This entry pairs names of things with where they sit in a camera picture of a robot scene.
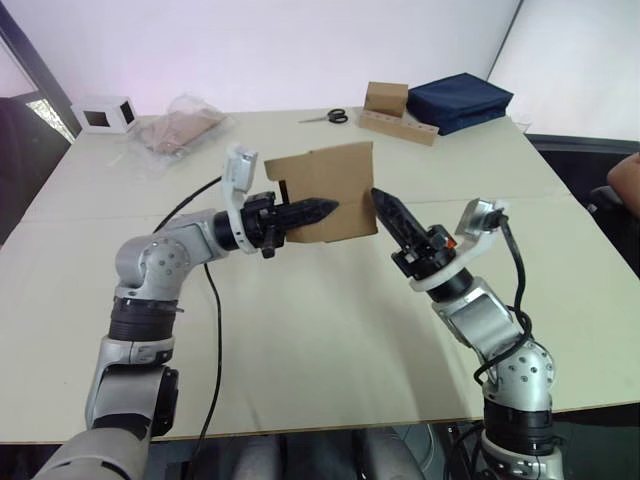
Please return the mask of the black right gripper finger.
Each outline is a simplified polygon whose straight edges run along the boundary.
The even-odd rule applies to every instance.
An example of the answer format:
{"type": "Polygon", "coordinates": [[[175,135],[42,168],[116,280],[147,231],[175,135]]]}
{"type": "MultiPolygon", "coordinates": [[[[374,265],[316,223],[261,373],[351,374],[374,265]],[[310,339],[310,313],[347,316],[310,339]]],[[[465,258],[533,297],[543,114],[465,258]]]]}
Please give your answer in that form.
{"type": "Polygon", "coordinates": [[[397,197],[378,188],[373,189],[377,219],[400,247],[425,247],[427,232],[397,197]]]}
{"type": "Polygon", "coordinates": [[[378,188],[371,189],[371,196],[378,220],[401,248],[408,248],[410,233],[405,224],[404,204],[395,196],[378,188]]]}

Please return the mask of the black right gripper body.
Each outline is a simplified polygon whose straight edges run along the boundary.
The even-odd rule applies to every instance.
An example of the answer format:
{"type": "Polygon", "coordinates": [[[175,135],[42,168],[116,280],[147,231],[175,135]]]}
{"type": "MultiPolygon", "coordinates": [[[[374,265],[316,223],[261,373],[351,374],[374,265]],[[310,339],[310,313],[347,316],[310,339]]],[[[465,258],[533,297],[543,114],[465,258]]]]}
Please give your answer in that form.
{"type": "Polygon", "coordinates": [[[410,230],[393,234],[400,250],[391,255],[406,276],[422,280],[442,270],[456,257],[457,243],[442,225],[427,230],[410,230]]]}

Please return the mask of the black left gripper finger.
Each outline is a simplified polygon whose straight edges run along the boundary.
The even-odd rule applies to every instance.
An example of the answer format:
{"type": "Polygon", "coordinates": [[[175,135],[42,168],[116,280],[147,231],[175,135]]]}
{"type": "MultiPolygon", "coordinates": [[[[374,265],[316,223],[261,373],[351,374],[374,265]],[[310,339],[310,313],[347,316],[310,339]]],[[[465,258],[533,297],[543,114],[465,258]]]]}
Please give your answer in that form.
{"type": "Polygon", "coordinates": [[[337,200],[307,198],[284,206],[284,230],[289,231],[322,221],[339,206],[337,200]]]}

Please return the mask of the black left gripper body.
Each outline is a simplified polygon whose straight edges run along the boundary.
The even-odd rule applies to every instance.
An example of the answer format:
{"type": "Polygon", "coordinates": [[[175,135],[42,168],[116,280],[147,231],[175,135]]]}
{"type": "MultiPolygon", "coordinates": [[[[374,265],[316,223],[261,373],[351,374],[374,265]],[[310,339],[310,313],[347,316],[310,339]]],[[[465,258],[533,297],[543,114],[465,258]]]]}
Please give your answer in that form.
{"type": "Polygon", "coordinates": [[[263,258],[273,258],[284,245],[285,232],[275,201],[276,194],[265,191],[249,196],[242,207],[245,235],[263,258]]]}

